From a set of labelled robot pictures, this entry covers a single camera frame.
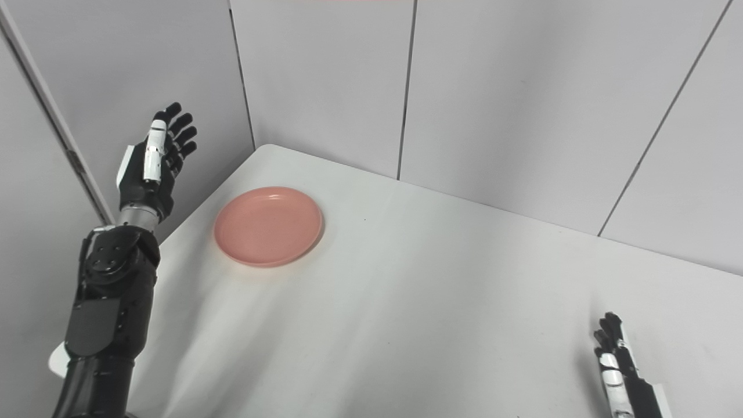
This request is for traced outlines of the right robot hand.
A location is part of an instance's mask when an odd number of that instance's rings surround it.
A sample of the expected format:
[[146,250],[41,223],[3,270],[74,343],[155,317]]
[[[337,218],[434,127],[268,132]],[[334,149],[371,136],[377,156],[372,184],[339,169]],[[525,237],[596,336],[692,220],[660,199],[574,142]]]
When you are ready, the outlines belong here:
[[640,375],[621,318],[606,312],[598,323],[594,354],[611,417],[671,417],[663,387]]

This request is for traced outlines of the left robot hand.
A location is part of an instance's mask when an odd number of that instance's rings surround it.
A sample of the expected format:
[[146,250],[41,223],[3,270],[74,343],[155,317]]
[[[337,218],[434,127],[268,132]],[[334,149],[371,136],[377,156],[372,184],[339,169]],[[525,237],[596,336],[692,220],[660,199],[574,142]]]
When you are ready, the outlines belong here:
[[127,146],[117,173],[119,209],[144,208],[163,222],[174,207],[173,190],[184,161],[197,150],[193,116],[178,102],[153,116],[147,135]]

